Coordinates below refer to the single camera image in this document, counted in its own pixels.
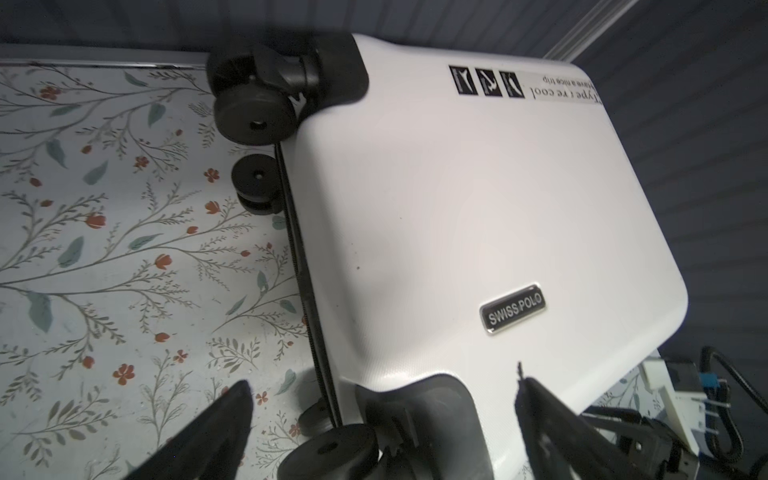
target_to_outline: wall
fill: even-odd
[[[209,51],[224,35],[347,30],[408,45],[543,56],[597,0],[5,0],[12,43]]]
[[[765,2],[641,2],[575,63],[593,79],[683,274],[690,306],[661,349],[729,356],[768,393]],[[768,415],[736,387],[746,458]]]

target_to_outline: floor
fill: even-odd
[[[319,390],[285,220],[247,214],[229,178],[270,149],[223,139],[213,100],[201,71],[0,68],[9,478],[125,476],[243,378],[238,478],[306,440]],[[661,410],[637,369],[598,402]]]

